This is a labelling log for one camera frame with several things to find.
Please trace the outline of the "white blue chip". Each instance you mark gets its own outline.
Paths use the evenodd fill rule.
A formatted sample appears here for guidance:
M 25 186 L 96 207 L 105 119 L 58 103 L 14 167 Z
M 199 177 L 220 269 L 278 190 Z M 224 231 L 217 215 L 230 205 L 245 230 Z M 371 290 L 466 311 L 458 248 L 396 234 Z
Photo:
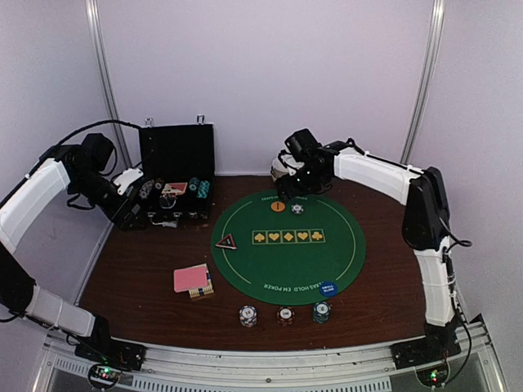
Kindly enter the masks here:
M 290 211 L 294 215 L 301 215 L 304 212 L 304 207 L 302 204 L 294 203 L 290 206 Z

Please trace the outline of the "orange round button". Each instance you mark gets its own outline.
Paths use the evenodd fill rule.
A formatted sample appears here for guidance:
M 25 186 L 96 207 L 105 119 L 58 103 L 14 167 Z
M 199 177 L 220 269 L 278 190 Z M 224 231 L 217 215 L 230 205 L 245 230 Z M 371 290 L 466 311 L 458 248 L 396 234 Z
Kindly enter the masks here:
M 282 203 L 282 202 L 273 202 L 271 205 L 270 205 L 270 209 L 273 211 L 273 212 L 282 212 L 284 211 L 286 208 L 285 204 Z

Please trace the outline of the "red black all-in triangle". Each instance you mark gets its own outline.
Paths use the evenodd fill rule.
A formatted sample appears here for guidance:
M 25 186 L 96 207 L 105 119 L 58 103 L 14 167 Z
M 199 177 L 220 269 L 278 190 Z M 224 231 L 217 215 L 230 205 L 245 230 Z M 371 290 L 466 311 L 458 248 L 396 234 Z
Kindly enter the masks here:
M 216 244 L 216 247 L 228 250 L 236 250 L 237 246 L 232 234 L 227 234 L 222 239 L 220 239 Z

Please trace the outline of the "blue small blind button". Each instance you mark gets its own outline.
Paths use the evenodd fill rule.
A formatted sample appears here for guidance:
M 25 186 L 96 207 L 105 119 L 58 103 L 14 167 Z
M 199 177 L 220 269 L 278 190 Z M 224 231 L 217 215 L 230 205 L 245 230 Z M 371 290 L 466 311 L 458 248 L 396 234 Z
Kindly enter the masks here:
M 337 284 L 330 281 L 325 281 L 320 284 L 320 294 L 324 297 L 333 297 L 338 294 Z

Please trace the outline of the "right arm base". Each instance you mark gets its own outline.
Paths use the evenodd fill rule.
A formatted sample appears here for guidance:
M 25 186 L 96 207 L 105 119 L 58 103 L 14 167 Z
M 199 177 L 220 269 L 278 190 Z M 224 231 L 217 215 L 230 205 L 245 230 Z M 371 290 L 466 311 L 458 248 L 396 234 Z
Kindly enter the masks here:
M 421 366 L 427 363 L 442 361 L 462 352 L 459 343 L 450 342 L 442 345 L 427 337 L 395 343 L 391 354 L 396 369 Z

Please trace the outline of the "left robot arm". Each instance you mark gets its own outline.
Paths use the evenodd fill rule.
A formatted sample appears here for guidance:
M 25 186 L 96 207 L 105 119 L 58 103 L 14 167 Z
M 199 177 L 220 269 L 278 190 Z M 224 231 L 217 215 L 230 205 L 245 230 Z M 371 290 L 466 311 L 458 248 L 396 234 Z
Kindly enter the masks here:
M 139 193 L 144 173 L 128 168 L 113 180 L 105 170 L 114 145 L 101 133 L 89 134 L 79 145 L 51 147 L 1 202 L 1 303 L 14 318 L 27 317 L 73 335 L 101 363 L 117 356 L 108 321 L 41 288 L 14 254 L 20 240 L 47 205 L 60 193 L 87 199 L 120 229 L 138 226 Z

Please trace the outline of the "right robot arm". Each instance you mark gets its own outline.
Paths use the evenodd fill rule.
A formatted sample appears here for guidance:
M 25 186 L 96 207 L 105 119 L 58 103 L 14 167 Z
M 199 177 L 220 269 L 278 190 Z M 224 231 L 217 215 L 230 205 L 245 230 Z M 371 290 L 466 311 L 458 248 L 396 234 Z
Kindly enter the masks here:
M 287 140 L 270 170 L 280 198 L 319 194 L 332 179 L 349 180 L 404 206 L 402 237 L 413 250 L 426 301 L 425 337 L 418 351 L 438 359 L 454 341 L 454 267 L 451 261 L 449 204 L 440 171 L 392 163 L 358 147 L 352 139 L 328 145 Z

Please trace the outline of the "tan blue chips in case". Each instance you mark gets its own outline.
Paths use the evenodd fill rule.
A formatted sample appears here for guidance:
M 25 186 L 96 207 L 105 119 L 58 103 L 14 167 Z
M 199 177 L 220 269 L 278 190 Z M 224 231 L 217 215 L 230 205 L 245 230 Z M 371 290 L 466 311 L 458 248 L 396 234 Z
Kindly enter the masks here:
M 142 200 L 146 200 L 154 187 L 154 180 L 148 180 L 142 184 L 138 192 L 138 196 Z

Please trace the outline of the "white lower bowl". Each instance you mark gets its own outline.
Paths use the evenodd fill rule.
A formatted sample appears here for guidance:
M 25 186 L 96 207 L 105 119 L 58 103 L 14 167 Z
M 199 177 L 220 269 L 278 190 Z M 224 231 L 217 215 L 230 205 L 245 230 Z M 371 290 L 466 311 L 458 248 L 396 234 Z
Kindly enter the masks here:
M 274 184 L 280 177 L 282 177 L 284 175 L 285 175 L 285 173 L 283 171 L 279 171 L 279 170 L 275 169 L 274 167 L 272 167 L 270 170 L 270 176 L 271 176 L 271 179 Z

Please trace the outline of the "clear dealer button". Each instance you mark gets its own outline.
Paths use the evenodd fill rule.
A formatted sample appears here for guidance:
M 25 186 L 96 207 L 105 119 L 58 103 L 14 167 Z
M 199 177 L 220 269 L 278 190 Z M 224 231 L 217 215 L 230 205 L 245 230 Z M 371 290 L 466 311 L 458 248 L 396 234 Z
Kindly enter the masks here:
M 175 206 L 177 197 L 173 194 L 163 194 L 159 198 L 159 206 L 162 209 L 171 209 Z

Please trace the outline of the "brown chips in case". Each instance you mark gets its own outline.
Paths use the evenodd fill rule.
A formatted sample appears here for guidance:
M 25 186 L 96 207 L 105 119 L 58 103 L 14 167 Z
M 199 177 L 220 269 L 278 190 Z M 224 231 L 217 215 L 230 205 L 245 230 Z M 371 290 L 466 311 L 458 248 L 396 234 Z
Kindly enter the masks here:
M 163 188 L 164 188 L 164 180 L 163 179 L 156 179 L 155 182 L 154 182 L 154 187 L 157 189 L 157 190 L 160 190 L 162 191 Z

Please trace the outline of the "round green poker mat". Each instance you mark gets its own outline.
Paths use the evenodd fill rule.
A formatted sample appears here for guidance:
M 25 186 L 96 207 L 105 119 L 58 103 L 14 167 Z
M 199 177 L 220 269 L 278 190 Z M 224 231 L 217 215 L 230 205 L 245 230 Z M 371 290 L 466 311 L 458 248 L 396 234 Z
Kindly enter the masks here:
M 270 205 L 282 202 L 274 190 L 241 198 L 218 218 L 212 231 L 214 263 L 235 289 L 273 305 L 309 305 L 327 298 L 325 281 L 348 288 L 363 269 L 366 240 L 346 208 L 325 196 L 307 196 L 284 203 L 282 212 Z M 302 204 L 294 215 L 290 206 Z M 236 250 L 215 244 L 232 234 Z

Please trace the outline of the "red-backed card deck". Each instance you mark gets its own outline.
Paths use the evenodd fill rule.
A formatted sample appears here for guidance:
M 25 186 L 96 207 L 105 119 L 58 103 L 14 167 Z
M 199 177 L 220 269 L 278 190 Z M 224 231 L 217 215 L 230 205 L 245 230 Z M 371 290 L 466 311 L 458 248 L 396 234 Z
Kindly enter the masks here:
M 204 288 L 208 284 L 207 267 L 196 265 L 173 271 L 173 290 L 176 293 Z

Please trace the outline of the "gold blue card box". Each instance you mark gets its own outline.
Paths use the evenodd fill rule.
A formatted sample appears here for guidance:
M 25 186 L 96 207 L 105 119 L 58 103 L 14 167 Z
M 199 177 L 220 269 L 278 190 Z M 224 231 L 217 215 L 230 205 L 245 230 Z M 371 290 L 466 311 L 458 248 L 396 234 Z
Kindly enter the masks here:
M 205 287 L 199 287 L 189 290 L 190 299 L 196 299 L 204 296 L 210 296 L 214 293 L 214 287 L 212 285 L 211 274 L 206 263 L 197 265 L 198 267 L 204 267 L 206 271 L 207 285 Z

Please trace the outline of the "blue tan chip stack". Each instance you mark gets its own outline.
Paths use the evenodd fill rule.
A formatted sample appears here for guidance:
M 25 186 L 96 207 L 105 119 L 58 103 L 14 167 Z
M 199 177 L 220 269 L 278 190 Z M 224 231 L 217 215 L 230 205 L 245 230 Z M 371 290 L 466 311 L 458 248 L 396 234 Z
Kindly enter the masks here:
M 254 327 L 257 324 L 257 309 L 253 305 L 244 305 L 239 310 L 239 321 L 244 327 Z

